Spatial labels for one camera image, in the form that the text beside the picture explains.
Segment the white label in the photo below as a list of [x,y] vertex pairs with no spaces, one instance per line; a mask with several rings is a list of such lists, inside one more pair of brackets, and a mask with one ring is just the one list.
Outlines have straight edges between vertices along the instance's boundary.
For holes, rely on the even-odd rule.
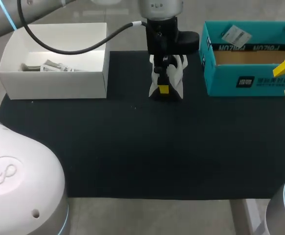
[[243,47],[250,39],[252,35],[233,25],[227,33],[223,36],[223,40],[226,42],[241,48]]

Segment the item inside white box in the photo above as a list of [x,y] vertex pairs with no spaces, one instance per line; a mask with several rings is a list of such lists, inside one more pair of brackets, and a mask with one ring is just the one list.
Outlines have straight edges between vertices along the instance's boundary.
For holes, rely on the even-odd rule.
[[280,64],[285,51],[214,51],[217,65]]
[[82,70],[76,70],[62,63],[57,64],[50,60],[47,60],[40,66],[28,66],[22,63],[20,67],[20,71],[22,72],[79,72]]

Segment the yellow tape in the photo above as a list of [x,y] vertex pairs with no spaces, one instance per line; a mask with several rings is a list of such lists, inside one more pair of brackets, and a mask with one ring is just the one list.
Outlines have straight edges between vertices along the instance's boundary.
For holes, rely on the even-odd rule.
[[161,94],[169,94],[170,93],[168,85],[158,85],[158,87],[160,88]]
[[274,77],[279,77],[285,74],[285,61],[273,70]]

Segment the gray floor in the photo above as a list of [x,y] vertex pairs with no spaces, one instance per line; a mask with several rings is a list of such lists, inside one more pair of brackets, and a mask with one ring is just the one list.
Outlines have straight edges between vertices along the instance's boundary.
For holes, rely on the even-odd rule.
[[[179,28],[201,32],[205,20],[285,20],[285,0],[184,0]],[[141,19],[136,0],[100,7],[77,0],[38,20],[38,24],[107,22],[110,31]],[[0,58],[11,34],[0,38]],[[145,50],[143,28],[132,28],[111,42],[112,50]],[[0,104],[5,94],[0,83]],[[268,200],[258,200],[263,217]],[[219,234],[234,235],[229,201],[70,199],[72,235]]]

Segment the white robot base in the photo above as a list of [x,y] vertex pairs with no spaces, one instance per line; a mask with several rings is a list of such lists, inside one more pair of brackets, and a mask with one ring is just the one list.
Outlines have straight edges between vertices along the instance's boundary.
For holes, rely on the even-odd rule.
[[0,125],[0,235],[69,235],[65,177],[44,145]]

